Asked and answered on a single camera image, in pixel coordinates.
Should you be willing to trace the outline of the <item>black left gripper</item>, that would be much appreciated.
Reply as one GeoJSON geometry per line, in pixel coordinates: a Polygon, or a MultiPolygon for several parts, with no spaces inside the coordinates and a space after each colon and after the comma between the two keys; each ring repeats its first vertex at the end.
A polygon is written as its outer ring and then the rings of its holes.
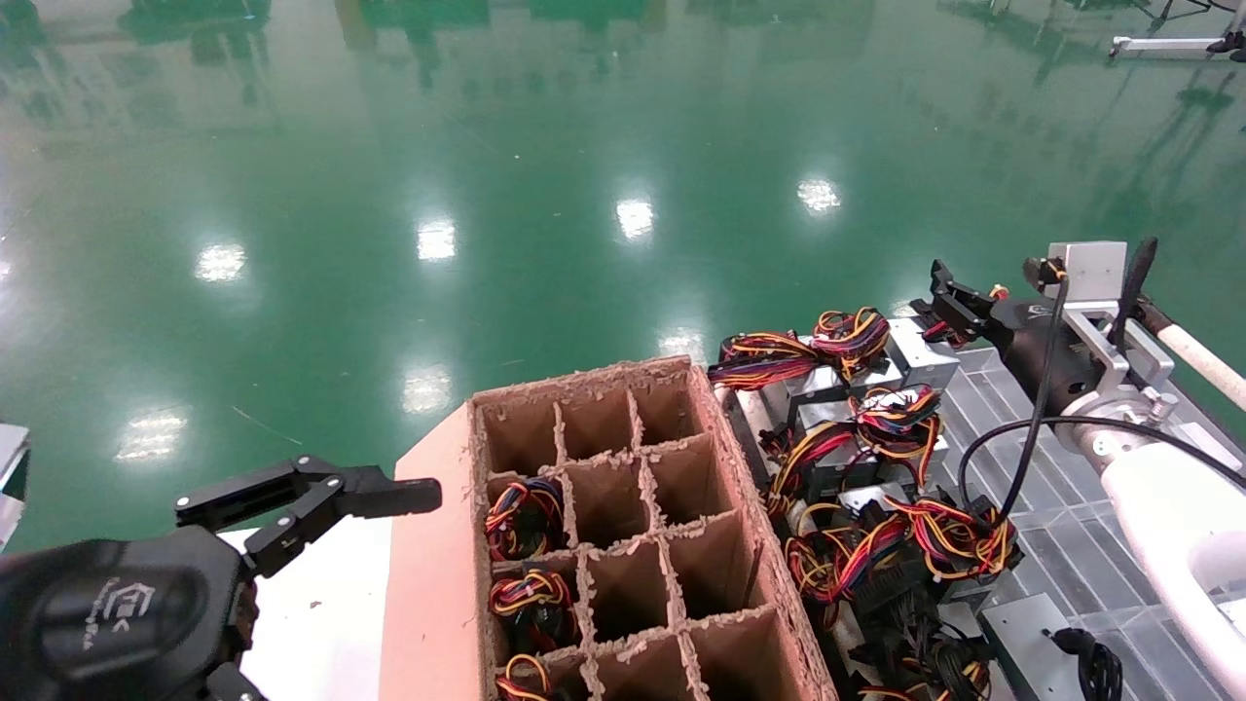
{"type": "Polygon", "coordinates": [[[167,535],[90,538],[5,555],[5,700],[265,701],[240,657],[258,616],[254,576],[273,576],[348,515],[432,513],[435,478],[378,464],[278,461],[174,502],[167,535]],[[244,555],[214,533],[273,513],[244,555]]]}

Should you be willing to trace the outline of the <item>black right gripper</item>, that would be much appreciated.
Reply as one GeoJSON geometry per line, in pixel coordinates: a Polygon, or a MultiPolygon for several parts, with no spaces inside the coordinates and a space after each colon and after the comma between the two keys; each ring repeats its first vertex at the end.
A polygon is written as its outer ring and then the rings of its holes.
{"type": "Polygon", "coordinates": [[[910,308],[925,342],[959,347],[978,341],[988,325],[988,341],[997,347],[1003,367],[1027,391],[1040,388],[1049,371],[1053,393],[1082,393],[1084,355],[1077,351],[1077,332],[1065,322],[1053,322],[1049,298],[996,298],[957,281],[943,259],[931,265],[930,301],[912,299],[910,308]]]}

